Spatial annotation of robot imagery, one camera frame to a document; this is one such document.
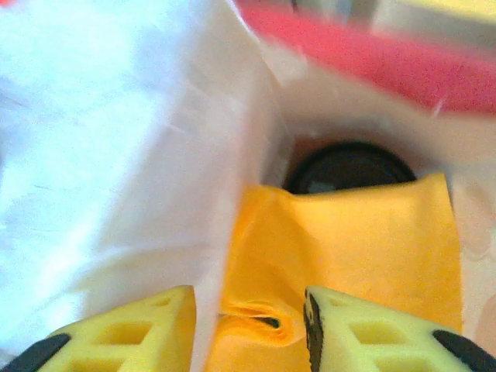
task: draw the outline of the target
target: black bottle cap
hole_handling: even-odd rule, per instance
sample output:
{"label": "black bottle cap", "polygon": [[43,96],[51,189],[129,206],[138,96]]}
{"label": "black bottle cap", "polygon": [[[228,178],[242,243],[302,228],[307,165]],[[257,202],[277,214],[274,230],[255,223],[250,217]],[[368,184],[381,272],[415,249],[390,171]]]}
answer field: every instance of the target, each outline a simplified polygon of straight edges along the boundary
{"label": "black bottle cap", "polygon": [[386,149],[346,142],[324,147],[304,160],[286,189],[292,194],[316,194],[415,180],[412,169]]}

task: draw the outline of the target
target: red object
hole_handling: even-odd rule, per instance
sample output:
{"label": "red object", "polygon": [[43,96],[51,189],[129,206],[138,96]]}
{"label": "red object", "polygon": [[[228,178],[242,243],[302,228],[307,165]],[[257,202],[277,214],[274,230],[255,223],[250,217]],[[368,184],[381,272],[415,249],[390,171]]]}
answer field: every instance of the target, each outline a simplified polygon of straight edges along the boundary
{"label": "red object", "polygon": [[496,113],[496,63],[427,43],[371,36],[285,8],[241,5],[259,35],[434,109]]}

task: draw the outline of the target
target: yellow plastic piece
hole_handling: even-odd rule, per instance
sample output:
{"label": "yellow plastic piece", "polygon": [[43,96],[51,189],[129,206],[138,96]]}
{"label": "yellow plastic piece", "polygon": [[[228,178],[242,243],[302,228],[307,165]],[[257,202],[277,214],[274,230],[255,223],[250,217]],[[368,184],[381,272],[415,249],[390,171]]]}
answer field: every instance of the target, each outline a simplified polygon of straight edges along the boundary
{"label": "yellow plastic piece", "polygon": [[493,0],[402,0],[424,8],[434,8],[463,18],[496,22],[496,2]]}
{"label": "yellow plastic piece", "polygon": [[180,286],[58,329],[72,339],[40,372],[189,371],[193,287]]}
{"label": "yellow plastic piece", "polygon": [[470,372],[432,336],[455,332],[440,324],[318,286],[307,288],[305,315],[323,331],[320,368],[312,372]]}

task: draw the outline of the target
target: folded paper napkin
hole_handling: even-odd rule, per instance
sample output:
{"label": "folded paper napkin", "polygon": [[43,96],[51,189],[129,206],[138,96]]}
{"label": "folded paper napkin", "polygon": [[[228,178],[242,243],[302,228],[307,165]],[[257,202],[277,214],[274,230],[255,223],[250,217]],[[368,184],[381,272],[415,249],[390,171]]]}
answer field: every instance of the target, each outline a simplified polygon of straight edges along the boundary
{"label": "folded paper napkin", "polygon": [[294,196],[245,194],[206,370],[308,371],[305,287],[461,329],[460,247],[446,180]]}

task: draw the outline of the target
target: yellow napkin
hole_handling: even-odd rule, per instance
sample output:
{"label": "yellow napkin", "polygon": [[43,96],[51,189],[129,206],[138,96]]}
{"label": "yellow napkin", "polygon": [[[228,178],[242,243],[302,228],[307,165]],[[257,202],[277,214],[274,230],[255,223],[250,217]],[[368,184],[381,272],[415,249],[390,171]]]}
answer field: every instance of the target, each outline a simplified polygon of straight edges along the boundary
{"label": "yellow napkin", "polygon": [[302,310],[311,284],[460,330],[459,244],[444,176],[328,195],[248,190],[206,370],[308,371]]}

